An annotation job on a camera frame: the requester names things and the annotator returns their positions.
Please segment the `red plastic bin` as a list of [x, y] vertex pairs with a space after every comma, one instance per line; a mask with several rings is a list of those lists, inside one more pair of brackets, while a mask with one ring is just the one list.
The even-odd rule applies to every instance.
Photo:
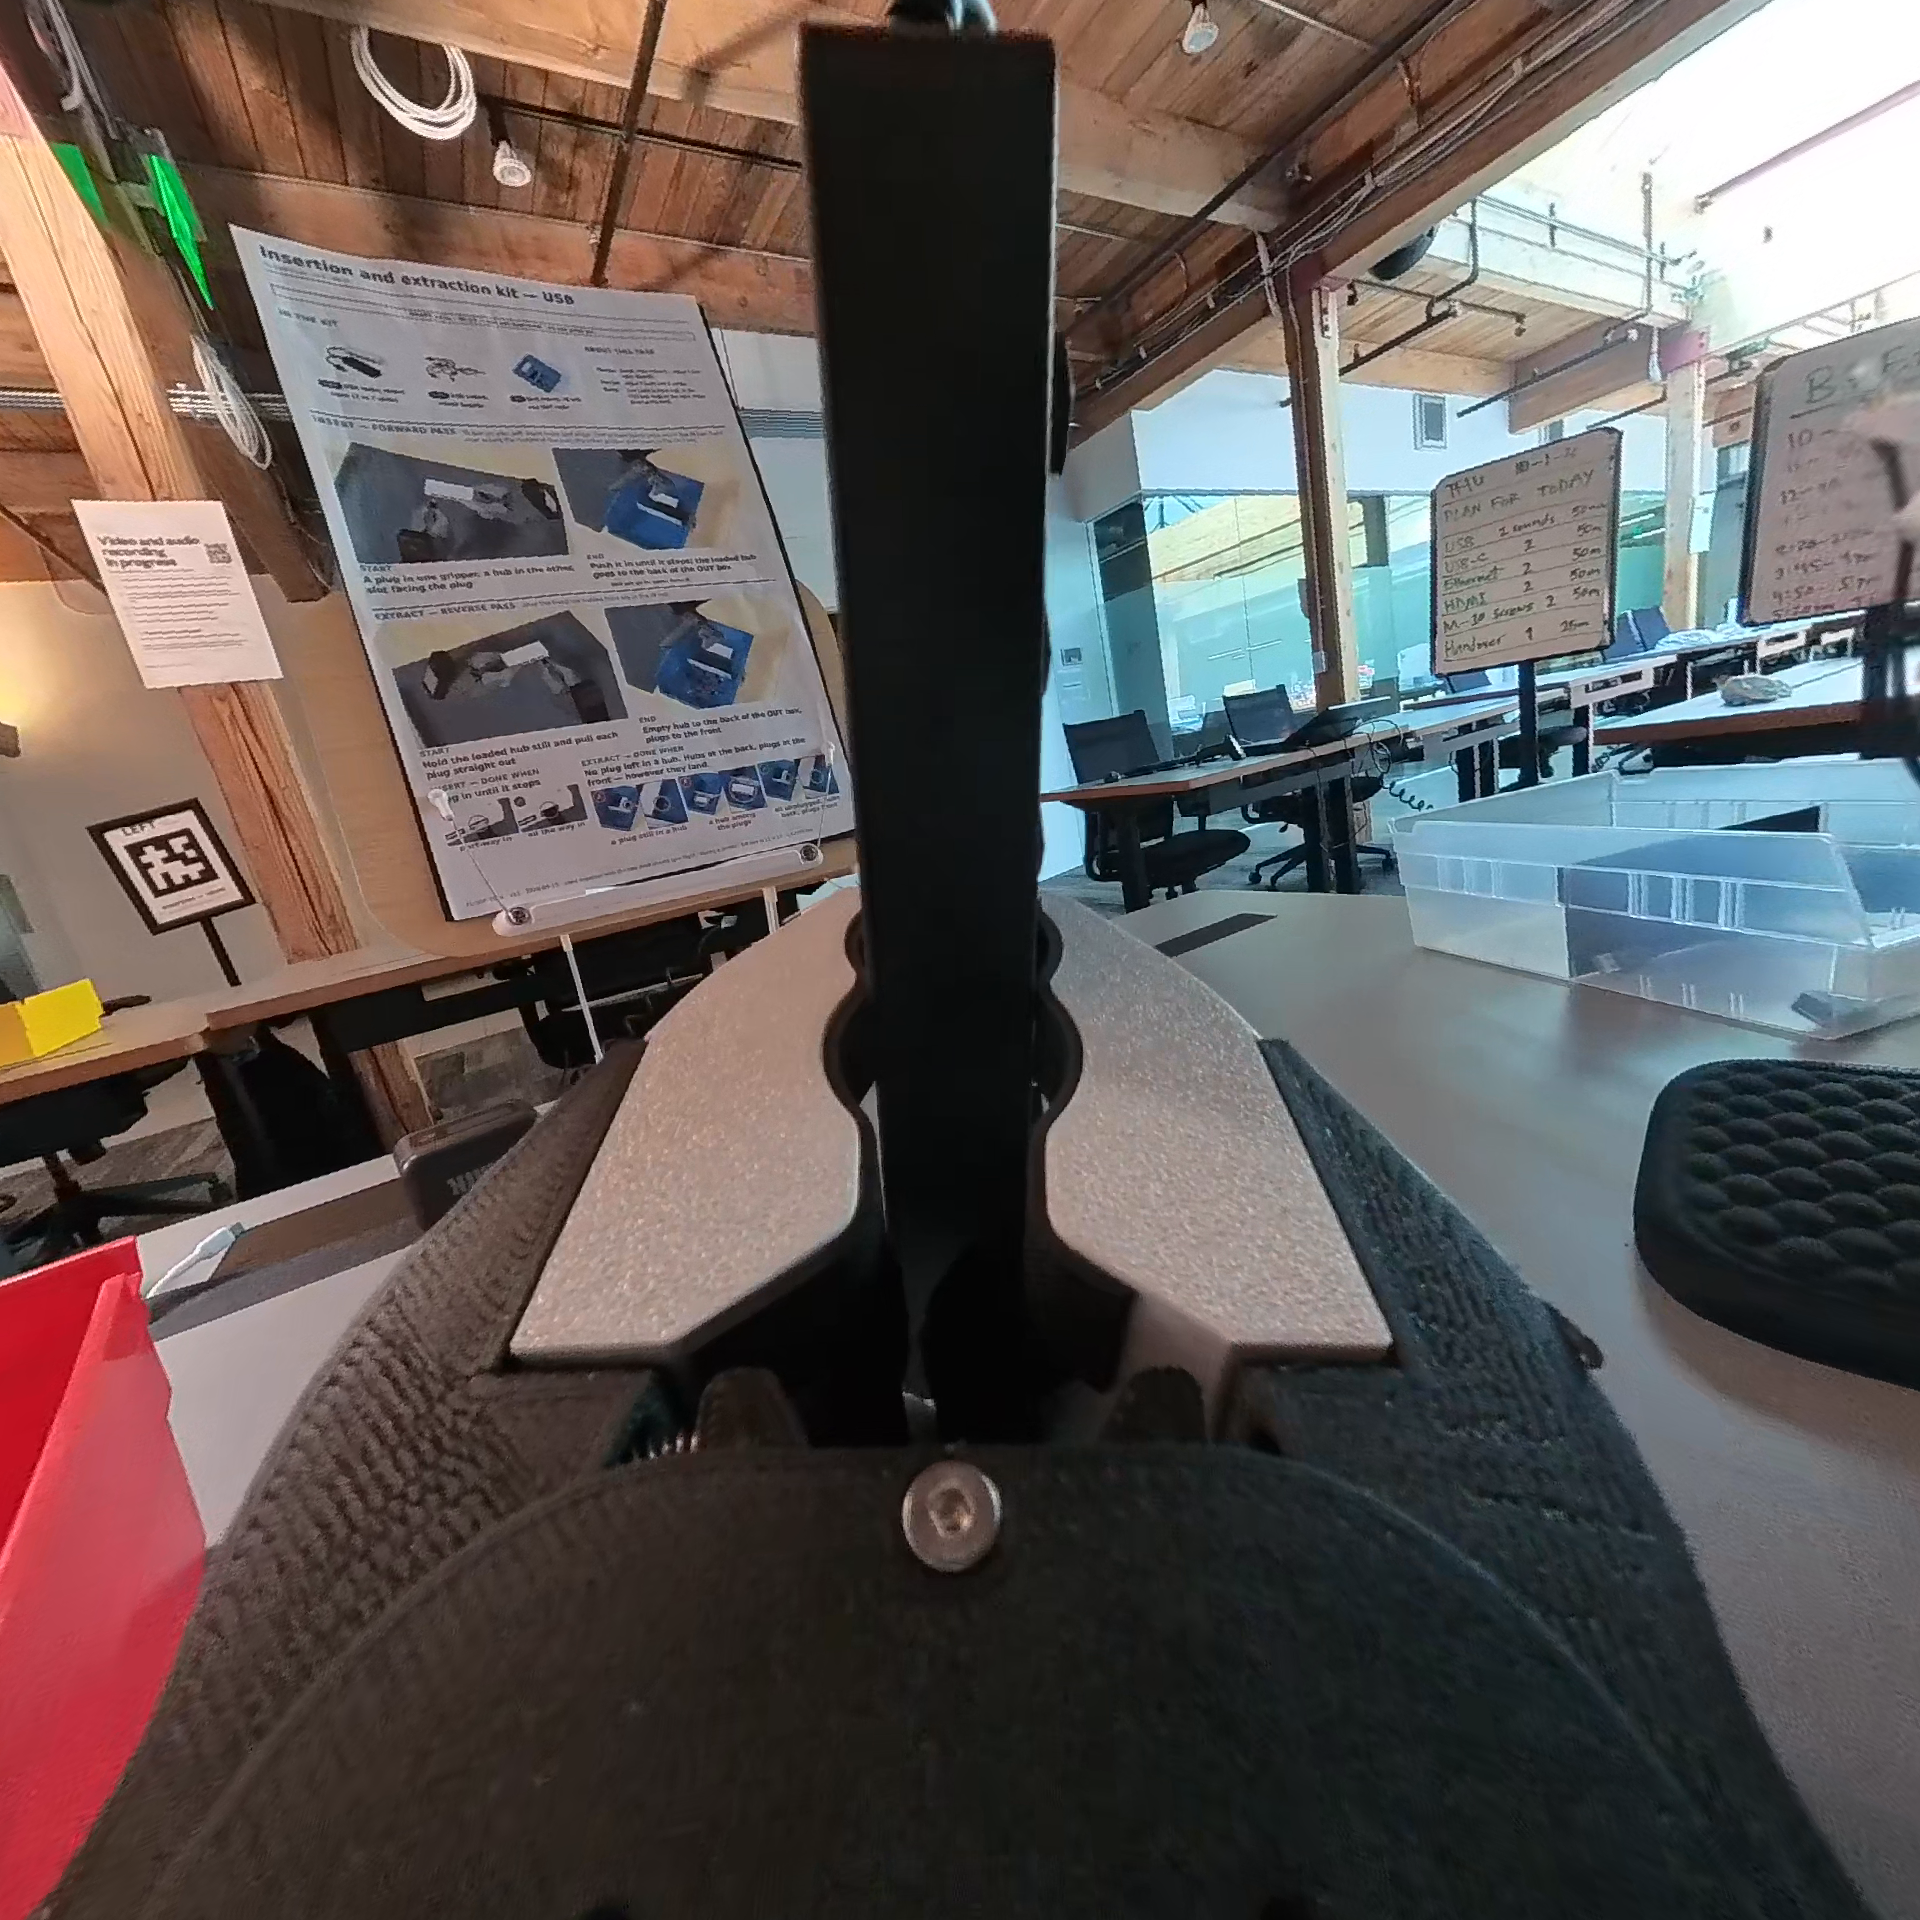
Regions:
[[199, 1597], [206, 1535], [137, 1244], [3, 1284], [3, 1915], [118, 1786]]

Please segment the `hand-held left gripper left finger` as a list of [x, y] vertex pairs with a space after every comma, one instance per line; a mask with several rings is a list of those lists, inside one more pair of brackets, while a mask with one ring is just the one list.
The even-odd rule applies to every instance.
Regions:
[[832, 887], [649, 1033], [511, 1332], [517, 1362], [901, 1365], [878, 1145], [841, 1058], [860, 907]]

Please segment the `green exit sign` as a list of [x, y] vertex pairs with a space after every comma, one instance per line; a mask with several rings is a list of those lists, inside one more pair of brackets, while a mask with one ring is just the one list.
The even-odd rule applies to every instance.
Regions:
[[65, 181], [80, 194], [86, 213], [107, 231], [109, 205], [105, 189], [133, 208], [133, 215], [157, 251], [157, 258], [177, 277], [188, 295], [199, 303], [204, 315], [217, 312], [207, 283], [206, 226], [191, 202], [183, 169], [166, 140], [156, 128], [133, 128], [127, 135], [109, 135], [105, 157], [92, 154], [76, 140], [52, 140]]

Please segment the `handwritten whiteboard on stand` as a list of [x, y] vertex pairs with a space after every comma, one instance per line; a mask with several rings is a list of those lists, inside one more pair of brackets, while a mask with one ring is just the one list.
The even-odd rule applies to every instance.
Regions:
[[1748, 448], [1740, 617], [1854, 615], [1913, 597], [1916, 525], [1894, 525], [1854, 411], [1918, 388], [1918, 320], [1806, 347], [1767, 368]]
[[1430, 492], [1430, 667], [1520, 672], [1520, 779], [1540, 767], [1539, 663], [1613, 637], [1623, 436], [1598, 426]]

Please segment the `wooden support post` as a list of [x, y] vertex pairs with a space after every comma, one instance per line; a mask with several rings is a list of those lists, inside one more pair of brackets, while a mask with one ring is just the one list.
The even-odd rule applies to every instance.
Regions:
[[[291, 603], [323, 603], [323, 578], [269, 476], [214, 427], [183, 420], [166, 375], [190, 363], [184, 303], [125, 208], [101, 225], [70, 183], [14, 75], [3, 75], [3, 242], [39, 354], [107, 501], [220, 501], [241, 559]], [[176, 696], [235, 825], [279, 956], [291, 964], [366, 954], [323, 833], [316, 789], [279, 683]]]
[[1353, 529], [1347, 447], [1340, 417], [1337, 287], [1312, 263], [1286, 272], [1281, 305], [1288, 415], [1302, 519], [1305, 605], [1313, 697], [1320, 707], [1358, 699], [1353, 611]]

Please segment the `yellow plastic bin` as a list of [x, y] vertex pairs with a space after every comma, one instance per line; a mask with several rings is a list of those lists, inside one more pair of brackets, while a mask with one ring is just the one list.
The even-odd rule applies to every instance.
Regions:
[[89, 978], [12, 996], [0, 1004], [0, 1064], [5, 1069], [41, 1061], [101, 1031], [105, 1004]]

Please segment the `black usb hub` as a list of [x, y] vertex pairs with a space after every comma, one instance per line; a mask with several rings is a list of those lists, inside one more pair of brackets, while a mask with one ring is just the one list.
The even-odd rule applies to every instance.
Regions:
[[1040, 1435], [1043, 522], [1057, 58], [992, 5], [805, 27], [799, 103], [887, 1236], [942, 1441]]

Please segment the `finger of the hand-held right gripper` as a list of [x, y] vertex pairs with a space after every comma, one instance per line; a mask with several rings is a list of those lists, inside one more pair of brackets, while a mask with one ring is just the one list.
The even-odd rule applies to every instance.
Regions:
[[1883, 393], [1854, 411], [1854, 435], [1873, 456], [1894, 525], [1918, 524], [1918, 396]]

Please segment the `clear plastic organizer box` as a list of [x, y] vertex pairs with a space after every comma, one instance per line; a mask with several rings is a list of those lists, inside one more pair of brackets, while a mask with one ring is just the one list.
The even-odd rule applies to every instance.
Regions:
[[1918, 793], [1892, 762], [1584, 775], [1391, 835], [1429, 952], [1798, 1040], [1798, 993], [1881, 1002], [1876, 1029], [1918, 1013]]

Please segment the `black mesh cushion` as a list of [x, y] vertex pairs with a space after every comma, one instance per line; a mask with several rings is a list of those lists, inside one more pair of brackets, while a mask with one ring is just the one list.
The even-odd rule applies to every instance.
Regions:
[[1775, 1353], [1918, 1387], [1918, 1074], [1720, 1061], [1654, 1097], [1633, 1188], [1648, 1277]]

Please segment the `black charger box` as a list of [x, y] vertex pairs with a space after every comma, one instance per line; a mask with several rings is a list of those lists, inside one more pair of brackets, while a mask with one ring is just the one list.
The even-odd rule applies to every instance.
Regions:
[[526, 1138], [536, 1117], [536, 1105], [511, 1097], [398, 1138], [390, 1160], [414, 1223], [423, 1233], [433, 1228]]

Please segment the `square marker sign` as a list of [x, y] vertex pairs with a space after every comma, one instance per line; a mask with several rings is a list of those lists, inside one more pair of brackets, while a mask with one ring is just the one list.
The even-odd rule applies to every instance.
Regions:
[[217, 924], [256, 907], [256, 896], [201, 800], [92, 824], [86, 840], [150, 936], [196, 928], [223, 983], [241, 985]]

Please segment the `white paper notice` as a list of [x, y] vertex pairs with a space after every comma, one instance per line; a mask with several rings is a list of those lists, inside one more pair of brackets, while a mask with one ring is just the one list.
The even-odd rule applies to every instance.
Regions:
[[280, 682], [223, 504], [76, 499], [70, 509], [143, 688]]

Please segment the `black office chair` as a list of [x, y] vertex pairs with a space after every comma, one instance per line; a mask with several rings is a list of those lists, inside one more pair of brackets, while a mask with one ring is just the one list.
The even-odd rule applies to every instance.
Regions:
[[1305, 867], [1313, 891], [1356, 895], [1358, 709], [1293, 711], [1278, 688], [1227, 696], [1222, 709], [1238, 749], [1240, 819], [1296, 831], [1302, 847], [1281, 867]]
[[[1179, 763], [1159, 753], [1144, 711], [1096, 717], [1062, 728], [1062, 740], [1076, 784], [1120, 784], [1128, 778], [1159, 778]], [[1249, 853], [1246, 833], [1195, 825], [1176, 828], [1176, 800], [1159, 797], [1120, 811], [1081, 807], [1085, 824], [1084, 871], [1091, 881], [1116, 883], [1121, 906], [1139, 911], [1156, 895], [1190, 896], [1195, 883]]]

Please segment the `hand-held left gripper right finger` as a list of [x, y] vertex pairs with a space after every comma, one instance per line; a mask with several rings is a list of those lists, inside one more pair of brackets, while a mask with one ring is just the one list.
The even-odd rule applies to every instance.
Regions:
[[1070, 1380], [1222, 1404], [1257, 1365], [1388, 1361], [1384, 1312], [1257, 1031], [1076, 901], [1044, 913], [1062, 1090], [1037, 1133], [1031, 1312]]

